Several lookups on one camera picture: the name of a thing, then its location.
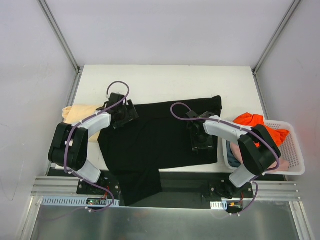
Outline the black t shirt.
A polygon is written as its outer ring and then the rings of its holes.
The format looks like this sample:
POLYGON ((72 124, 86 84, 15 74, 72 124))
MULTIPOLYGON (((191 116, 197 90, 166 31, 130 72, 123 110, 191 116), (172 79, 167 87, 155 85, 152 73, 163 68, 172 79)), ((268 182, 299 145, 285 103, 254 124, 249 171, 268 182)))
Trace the black t shirt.
POLYGON ((139 118, 121 128, 100 131, 97 139, 108 170, 118 180, 124 205, 131 206, 162 192, 160 170, 215 164, 218 138, 211 150, 193 151, 185 118, 187 107, 197 114, 221 114, 222 98, 199 98, 135 106, 139 118))

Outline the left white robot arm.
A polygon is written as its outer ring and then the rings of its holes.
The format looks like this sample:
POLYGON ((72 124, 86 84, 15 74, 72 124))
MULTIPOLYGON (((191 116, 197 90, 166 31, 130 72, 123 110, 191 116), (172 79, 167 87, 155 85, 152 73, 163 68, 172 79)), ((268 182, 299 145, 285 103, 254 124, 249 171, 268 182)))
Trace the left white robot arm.
POLYGON ((139 118, 131 100, 105 111, 111 104, 106 102, 91 115, 76 123, 59 123, 48 152, 48 160, 66 169, 67 173, 87 180, 88 188, 99 195, 105 191, 106 183, 100 169, 88 160, 89 139, 103 129, 122 128, 139 118))

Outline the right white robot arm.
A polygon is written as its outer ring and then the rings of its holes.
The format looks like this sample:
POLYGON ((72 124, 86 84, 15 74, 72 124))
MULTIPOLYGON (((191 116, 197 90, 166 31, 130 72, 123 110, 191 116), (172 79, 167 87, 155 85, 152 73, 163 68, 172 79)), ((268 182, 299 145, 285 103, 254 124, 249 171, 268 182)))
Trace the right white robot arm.
POLYGON ((201 116, 189 112, 187 117, 199 123, 207 135, 220 137, 239 147, 242 164, 225 184, 228 196, 237 197, 246 183, 280 167, 281 152, 265 126, 243 126, 209 112, 201 116))

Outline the blue garment in basket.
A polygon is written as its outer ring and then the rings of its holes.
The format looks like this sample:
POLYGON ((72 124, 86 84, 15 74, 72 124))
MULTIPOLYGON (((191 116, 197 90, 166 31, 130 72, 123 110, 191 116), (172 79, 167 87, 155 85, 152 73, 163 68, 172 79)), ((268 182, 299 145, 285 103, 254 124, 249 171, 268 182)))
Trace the blue garment in basket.
POLYGON ((241 165, 241 163, 236 159, 236 157, 232 153, 230 144, 231 143, 229 141, 226 141, 228 164, 233 168, 238 168, 241 165))

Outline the folded beige t shirt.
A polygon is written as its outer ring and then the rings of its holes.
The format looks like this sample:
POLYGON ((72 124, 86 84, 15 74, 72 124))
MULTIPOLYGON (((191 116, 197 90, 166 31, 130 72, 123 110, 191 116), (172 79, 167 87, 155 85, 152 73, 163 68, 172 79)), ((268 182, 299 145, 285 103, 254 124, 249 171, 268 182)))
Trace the folded beige t shirt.
MULTIPOLYGON (((95 116, 96 109, 98 109, 98 108, 99 108, 98 105, 86 105, 86 104, 79 104, 79 105, 65 107, 62 110, 63 122, 74 126, 75 124, 77 124, 79 122, 83 122, 84 119, 86 119, 92 115, 95 116)), ((90 125, 92 125, 94 123, 95 119, 96 119, 96 116, 92 117, 90 120, 85 121, 84 124, 80 126, 80 128, 89 127, 89 136, 90 137, 88 138, 88 141, 90 143, 97 143, 98 137, 101 132, 101 128, 100 128, 100 130, 93 133, 94 130, 97 129, 97 127, 96 126, 93 127, 90 125)))

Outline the pink garment in basket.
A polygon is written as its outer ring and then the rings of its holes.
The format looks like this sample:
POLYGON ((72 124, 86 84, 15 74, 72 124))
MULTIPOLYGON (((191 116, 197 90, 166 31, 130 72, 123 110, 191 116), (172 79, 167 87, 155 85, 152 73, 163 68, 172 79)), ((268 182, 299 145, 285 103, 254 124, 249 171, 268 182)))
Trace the pink garment in basket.
POLYGON ((287 171, 289 162, 280 157, 279 151, 274 151, 272 147, 256 147, 252 142, 244 143, 238 141, 238 146, 230 142, 230 148, 235 158, 241 163, 239 167, 245 167, 252 174, 262 174, 266 172, 287 171))

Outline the white plastic basket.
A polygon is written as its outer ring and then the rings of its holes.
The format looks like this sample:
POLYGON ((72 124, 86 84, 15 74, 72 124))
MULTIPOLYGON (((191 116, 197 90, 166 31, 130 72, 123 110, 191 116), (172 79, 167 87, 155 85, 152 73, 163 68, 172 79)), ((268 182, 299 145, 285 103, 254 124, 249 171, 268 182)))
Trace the white plastic basket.
POLYGON ((300 176, 305 173, 304 157, 297 139, 295 130, 291 124, 284 121, 268 120, 264 117, 264 124, 274 130, 288 130, 289 134, 285 138, 285 141, 278 147, 281 152, 281 157, 289 162, 288 170, 280 171, 277 169, 274 171, 267 171, 266 174, 274 175, 287 175, 287 176, 300 176))

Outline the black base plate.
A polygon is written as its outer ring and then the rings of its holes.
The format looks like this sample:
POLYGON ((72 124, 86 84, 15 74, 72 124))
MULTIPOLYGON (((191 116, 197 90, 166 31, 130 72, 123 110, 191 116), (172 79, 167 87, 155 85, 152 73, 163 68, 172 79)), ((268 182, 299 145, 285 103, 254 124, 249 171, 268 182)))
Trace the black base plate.
MULTIPOLYGON (((109 171, 103 171, 107 186, 115 195, 116 199, 122 201, 121 206, 125 206, 124 183, 118 181, 118 177, 113 176, 109 171)), ((128 205, 130 207, 145 208, 179 208, 179 209, 205 209, 209 202, 220 201, 222 199, 216 193, 216 188, 222 190, 230 173, 190 173, 190 172, 158 172, 156 180, 160 180, 160 192, 152 193, 151 196, 143 198, 136 203, 128 205)), ((283 175, 267 174, 260 176, 256 180, 262 182, 285 182, 283 175)), ((79 195, 89 195, 102 193, 101 189, 84 183, 82 187, 80 180, 77 183, 76 193, 79 195)))

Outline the right aluminium frame post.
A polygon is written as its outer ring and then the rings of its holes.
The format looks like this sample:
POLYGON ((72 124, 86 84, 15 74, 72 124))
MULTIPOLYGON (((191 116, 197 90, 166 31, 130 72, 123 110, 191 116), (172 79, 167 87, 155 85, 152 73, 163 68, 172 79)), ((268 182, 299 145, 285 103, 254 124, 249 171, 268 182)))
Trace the right aluminium frame post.
POLYGON ((254 76, 257 75, 258 71, 260 70, 260 68, 262 67, 262 65, 266 61, 267 57, 269 56, 269 54, 271 53, 271 51, 275 47, 277 41, 282 36, 284 30, 286 29, 287 25, 291 21, 293 15, 295 14, 295 12, 297 11, 298 7, 301 5, 302 2, 303 2, 303 0, 293 0, 290 3, 290 5, 289 5, 288 9, 286 10, 284 16, 280 20, 277 28, 275 29, 275 31, 272 34, 269 42, 267 43, 265 49, 263 50, 260 58, 258 59, 256 65, 252 68, 252 74, 254 76))

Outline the aluminium frame post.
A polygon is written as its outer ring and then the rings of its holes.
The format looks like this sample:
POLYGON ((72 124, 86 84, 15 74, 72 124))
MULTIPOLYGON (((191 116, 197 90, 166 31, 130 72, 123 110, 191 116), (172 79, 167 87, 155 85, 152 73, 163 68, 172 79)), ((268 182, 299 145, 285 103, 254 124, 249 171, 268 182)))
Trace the aluminium frame post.
POLYGON ((271 53, 271 51, 275 47, 277 41, 282 36, 284 30, 286 29, 287 25, 291 21, 293 15, 295 14, 295 12, 297 11, 298 7, 301 5, 302 2, 303 2, 303 0, 293 0, 290 3, 290 5, 289 5, 288 9, 286 10, 284 16, 280 20, 277 28, 275 29, 275 31, 272 34, 269 42, 267 43, 265 49, 263 50, 260 58, 258 59, 256 65, 252 68, 252 74, 254 76, 257 75, 258 71, 260 70, 260 68, 262 67, 262 65, 266 61, 267 57, 269 56, 269 54, 271 53))
POLYGON ((71 66, 75 70, 75 72, 78 74, 81 72, 82 68, 78 64, 69 44, 67 43, 67 40, 46 0, 37 0, 44 16, 46 17, 50 27, 52 28, 60 46, 62 47, 62 50, 64 51, 67 59, 69 60, 71 66))

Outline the aluminium front rail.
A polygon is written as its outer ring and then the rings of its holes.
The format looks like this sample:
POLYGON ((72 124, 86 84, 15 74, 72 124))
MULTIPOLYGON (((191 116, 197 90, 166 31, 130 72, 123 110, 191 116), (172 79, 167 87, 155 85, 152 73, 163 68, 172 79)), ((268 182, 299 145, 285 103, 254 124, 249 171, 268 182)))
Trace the aluminium front rail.
MULTIPOLYGON (((77 194, 76 177, 66 176, 43 176, 37 177, 31 190, 32 196, 98 196, 101 197, 105 191, 89 193, 89 195, 77 194)), ((78 187, 82 187, 84 182, 80 181, 78 187)), ((241 188, 232 186, 226 181, 222 190, 215 189, 216 194, 221 196, 221 199, 229 199, 230 197, 241 198, 245 200, 252 199, 255 195, 255 190, 258 190, 256 199, 258 201, 284 201, 284 202, 299 202, 302 200, 300 191, 295 182, 292 181, 271 181, 269 183, 257 181, 256 183, 246 183, 241 188)))

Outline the left aluminium frame post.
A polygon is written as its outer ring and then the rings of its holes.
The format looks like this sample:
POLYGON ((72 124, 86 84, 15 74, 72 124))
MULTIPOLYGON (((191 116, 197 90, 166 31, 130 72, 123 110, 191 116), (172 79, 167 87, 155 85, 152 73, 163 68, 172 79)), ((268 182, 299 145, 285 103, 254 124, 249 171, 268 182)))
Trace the left aluminium frame post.
POLYGON ((78 64, 69 44, 67 43, 67 40, 46 0, 37 0, 44 16, 46 17, 50 27, 52 28, 60 46, 62 47, 62 50, 64 51, 67 59, 69 60, 71 66, 75 70, 75 72, 78 74, 81 72, 82 68, 78 64))

